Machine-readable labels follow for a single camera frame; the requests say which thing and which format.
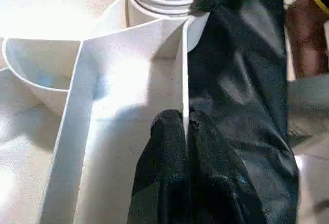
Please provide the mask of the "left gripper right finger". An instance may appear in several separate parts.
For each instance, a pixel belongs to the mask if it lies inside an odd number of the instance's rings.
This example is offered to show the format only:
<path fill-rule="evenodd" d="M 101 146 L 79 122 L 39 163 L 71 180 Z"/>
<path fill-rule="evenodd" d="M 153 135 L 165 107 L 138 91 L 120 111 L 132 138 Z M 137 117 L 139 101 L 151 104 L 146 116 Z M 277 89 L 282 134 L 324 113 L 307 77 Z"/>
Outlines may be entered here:
<path fill-rule="evenodd" d="M 266 223 L 242 159 L 214 121 L 194 111 L 188 129 L 193 223 Z"/>

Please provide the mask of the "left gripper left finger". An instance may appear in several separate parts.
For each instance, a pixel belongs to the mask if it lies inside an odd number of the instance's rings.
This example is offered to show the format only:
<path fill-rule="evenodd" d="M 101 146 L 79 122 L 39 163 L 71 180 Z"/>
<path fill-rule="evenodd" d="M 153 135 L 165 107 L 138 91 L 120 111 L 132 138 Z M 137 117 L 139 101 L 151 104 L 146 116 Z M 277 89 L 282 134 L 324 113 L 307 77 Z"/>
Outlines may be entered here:
<path fill-rule="evenodd" d="M 135 170 L 131 223 L 189 223 L 190 173 L 181 113 L 160 112 Z"/>

